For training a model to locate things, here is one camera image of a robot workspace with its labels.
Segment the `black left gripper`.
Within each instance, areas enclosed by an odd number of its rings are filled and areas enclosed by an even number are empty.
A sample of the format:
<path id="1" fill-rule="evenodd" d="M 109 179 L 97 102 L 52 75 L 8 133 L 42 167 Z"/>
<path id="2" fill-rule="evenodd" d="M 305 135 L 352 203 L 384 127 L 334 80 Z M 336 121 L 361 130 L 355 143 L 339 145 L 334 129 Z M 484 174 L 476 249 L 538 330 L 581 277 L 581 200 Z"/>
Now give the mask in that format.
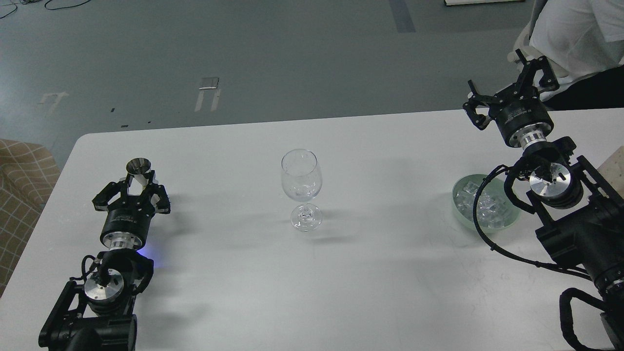
<path id="1" fill-rule="evenodd" d="M 169 196 L 155 176 L 153 170 L 139 174 L 142 185 L 139 203 L 129 203 L 131 181 L 127 179 L 108 183 L 92 199 L 96 211 L 107 213 L 100 234 L 100 242 L 107 249 L 142 249 L 154 215 L 170 214 Z"/>

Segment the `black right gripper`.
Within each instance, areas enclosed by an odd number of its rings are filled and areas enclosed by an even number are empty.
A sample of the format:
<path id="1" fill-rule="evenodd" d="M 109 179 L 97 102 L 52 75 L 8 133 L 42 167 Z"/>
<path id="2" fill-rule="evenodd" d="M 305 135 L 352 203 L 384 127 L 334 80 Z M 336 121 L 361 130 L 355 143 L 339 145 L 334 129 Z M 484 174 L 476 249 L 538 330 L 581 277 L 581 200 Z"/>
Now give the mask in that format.
<path id="1" fill-rule="evenodd" d="M 510 62 L 519 64 L 520 73 L 509 87 L 509 96 L 480 94 L 473 80 L 468 80 L 470 95 L 463 104 L 470 122 L 484 130 L 495 121 L 506 146 L 528 148 L 546 142 L 552 132 L 553 121 L 540 96 L 560 89 L 552 64 L 544 55 L 524 55 L 521 49 L 509 54 Z M 488 108 L 488 113 L 477 113 L 477 108 Z"/>

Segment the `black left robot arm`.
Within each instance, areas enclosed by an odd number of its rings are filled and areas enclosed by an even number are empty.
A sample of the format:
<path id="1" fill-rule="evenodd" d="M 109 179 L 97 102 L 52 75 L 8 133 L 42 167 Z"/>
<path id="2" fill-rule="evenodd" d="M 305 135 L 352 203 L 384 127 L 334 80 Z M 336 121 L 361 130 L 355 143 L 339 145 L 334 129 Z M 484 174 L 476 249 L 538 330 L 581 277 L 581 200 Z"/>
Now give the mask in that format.
<path id="1" fill-rule="evenodd" d="M 107 214 L 97 255 L 86 255 L 78 277 L 69 278 L 49 313 L 38 344 L 50 351 L 133 351 L 137 340 L 134 305 L 149 286 L 155 263 L 140 253 L 156 214 L 169 214 L 165 187 L 150 161 L 133 158 L 126 176 L 93 199 Z"/>

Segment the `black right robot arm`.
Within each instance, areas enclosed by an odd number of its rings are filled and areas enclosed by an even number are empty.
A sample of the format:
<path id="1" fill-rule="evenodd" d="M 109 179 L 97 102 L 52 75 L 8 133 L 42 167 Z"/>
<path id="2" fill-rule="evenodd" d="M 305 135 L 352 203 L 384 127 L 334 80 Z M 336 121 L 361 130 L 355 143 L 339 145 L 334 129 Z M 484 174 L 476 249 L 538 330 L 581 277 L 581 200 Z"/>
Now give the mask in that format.
<path id="1" fill-rule="evenodd" d="M 595 298 L 569 288 L 559 297 L 560 328 L 564 340 L 576 351 L 588 347 L 579 341 L 571 300 L 577 298 L 600 311 L 602 325 L 613 348 L 624 346 L 624 202 L 623 197 L 583 156 L 571 162 L 576 144 L 570 137 L 548 141 L 554 123 L 540 100 L 540 93 L 559 89 L 559 82 L 545 56 L 528 60 L 515 51 L 522 70 L 517 81 L 492 96 L 468 84 L 471 96 L 463 109 L 472 124 L 483 130 L 497 125 L 508 147 L 521 148 L 513 166 L 495 167 L 475 192 L 474 204 L 486 186 L 505 173 L 504 193 L 512 205 L 536 214 L 542 226 L 535 233 L 551 263 L 528 260 L 495 244 L 482 231 L 477 212 L 472 221 L 491 251 L 555 273 L 590 280 L 599 293 Z"/>

